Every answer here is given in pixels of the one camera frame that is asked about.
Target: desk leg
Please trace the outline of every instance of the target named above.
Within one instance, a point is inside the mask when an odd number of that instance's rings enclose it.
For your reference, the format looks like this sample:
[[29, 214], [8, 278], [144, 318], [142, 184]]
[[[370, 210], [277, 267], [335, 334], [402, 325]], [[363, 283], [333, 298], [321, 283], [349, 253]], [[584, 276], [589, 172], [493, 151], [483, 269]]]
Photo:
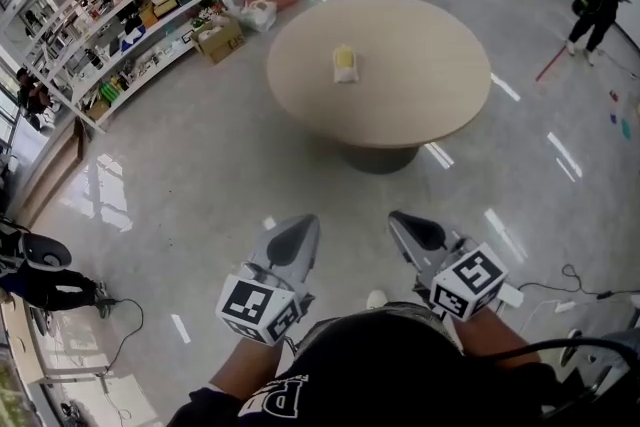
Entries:
[[420, 148], [360, 148], [357, 146], [342, 147], [342, 155], [347, 163], [365, 173], [386, 175], [399, 171], [418, 154]]

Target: table top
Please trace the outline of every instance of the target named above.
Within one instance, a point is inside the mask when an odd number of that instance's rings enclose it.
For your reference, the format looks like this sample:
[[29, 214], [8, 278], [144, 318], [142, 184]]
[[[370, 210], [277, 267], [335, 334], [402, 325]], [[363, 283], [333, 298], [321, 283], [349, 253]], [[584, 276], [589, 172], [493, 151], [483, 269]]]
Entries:
[[[333, 50], [356, 53], [359, 81], [333, 82]], [[420, 0], [329, 0], [274, 40], [276, 100], [310, 130], [354, 146], [403, 148], [440, 139], [484, 105], [491, 68], [452, 15]]]

